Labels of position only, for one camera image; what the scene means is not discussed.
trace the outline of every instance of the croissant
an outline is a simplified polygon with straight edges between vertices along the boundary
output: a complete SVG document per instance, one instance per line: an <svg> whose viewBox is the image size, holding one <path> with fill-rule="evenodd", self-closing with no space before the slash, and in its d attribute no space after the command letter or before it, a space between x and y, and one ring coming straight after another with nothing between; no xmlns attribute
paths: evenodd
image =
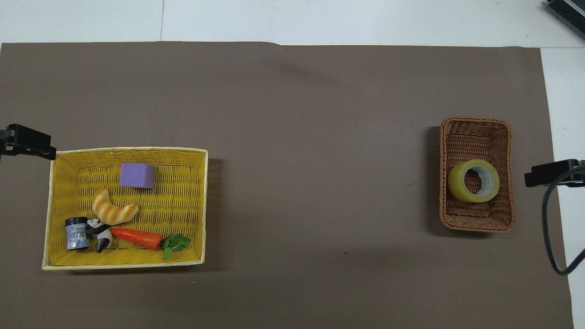
<svg viewBox="0 0 585 329"><path fill-rule="evenodd" d="M91 206L95 215L108 225L117 225L130 221L138 213L138 205L133 203L126 207L113 205L109 199L108 189L97 191L94 195L94 204Z"/></svg>

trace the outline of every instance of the brown basket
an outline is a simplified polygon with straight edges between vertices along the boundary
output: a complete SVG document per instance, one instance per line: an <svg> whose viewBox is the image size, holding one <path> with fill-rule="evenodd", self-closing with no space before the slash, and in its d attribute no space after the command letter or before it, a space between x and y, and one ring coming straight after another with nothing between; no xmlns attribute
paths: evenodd
<svg viewBox="0 0 585 329"><path fill-rule="evenodd" d="M451 117L441 124L441 172L439 213L450 229L507 232L514 227L515 210L511 170L512 133L507 122L495 119ZM465 203L447 186L450 171L461 162L481 159L491 163L500 176L500 190L485 203ZM475 193L479 176L466 175L465 185Z"/></svg>

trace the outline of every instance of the purple block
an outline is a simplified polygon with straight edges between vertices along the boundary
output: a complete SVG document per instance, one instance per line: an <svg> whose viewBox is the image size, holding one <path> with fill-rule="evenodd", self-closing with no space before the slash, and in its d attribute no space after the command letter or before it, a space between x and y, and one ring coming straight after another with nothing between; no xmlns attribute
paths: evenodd
<svg viewBox="0 0 585 329"><path fill-rule="evenodd" d="M154 167L145 163L122 163L120 186L152 189L154 187Z"/></svg>

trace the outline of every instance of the orange carrot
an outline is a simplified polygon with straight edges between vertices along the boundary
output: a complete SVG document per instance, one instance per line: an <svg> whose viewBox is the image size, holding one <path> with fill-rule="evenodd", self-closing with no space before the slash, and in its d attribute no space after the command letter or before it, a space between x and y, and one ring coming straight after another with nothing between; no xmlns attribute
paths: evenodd
<svg viewBox="0 0 585 329"><path fill-rule="evenodd" d="M137 231L129 228L111 228L112 235L124 240L134 242L150 250L161 250L160 243L163 240L159 234Z"/></svg>

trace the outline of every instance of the black cable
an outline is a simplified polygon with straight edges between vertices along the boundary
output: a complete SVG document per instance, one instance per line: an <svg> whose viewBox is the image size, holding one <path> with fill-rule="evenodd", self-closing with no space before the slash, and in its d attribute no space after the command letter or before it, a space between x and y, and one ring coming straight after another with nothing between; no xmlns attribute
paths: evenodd
<svg viewBox="0 0 585 329"><path fill-rule="evenodd" d="M552 265L553 270L555 270L555 272L558 273L559 275L568 275L577 267L577 265L579 265L579 263L583 259L585 259L585 249L583 249L581 251L581 253L577 257L575 257L575 259L571 262L571 264L566 269L564 269L564 270L559 269L559 265L557 265L557 263L555 261L555 256L552 253L552 248L550 247L550 238L549 238L549 233L548 233L546 209L548 207L548 200L550 198L550 194L552 193L552 191L555 189L555 187L561 181L569 178L569 176L574 175L574 174L585 174L585 165L574 167L571 170L569 170L568 172L555 178L555 180L553 180L550 183L548 189L546 189L545 196L542 199L542 233L545 236L546 254L549 257L549 261L550 261L550 264Z"/></svg>

